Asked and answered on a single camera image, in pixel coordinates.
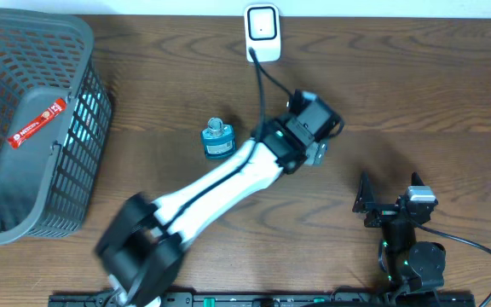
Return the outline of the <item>teal mouthwash bottle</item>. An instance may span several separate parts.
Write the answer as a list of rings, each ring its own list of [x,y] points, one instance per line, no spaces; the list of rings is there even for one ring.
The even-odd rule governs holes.
[[[207,159],[224,159],[236,151],[234,128],[220,118],[208,120],[207,127],[200,132],[200,139]]]

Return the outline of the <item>red Nescafe stick sachet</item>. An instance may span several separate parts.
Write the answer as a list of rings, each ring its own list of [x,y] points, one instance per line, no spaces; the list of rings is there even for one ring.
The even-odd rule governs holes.
[[[13,149],[17,149],[23,142],[35,135],[45,125],[66,110],[67,103],[63,98],[55,100],[46,110],[39,114],[28,125],[21,128],[7,139]]]

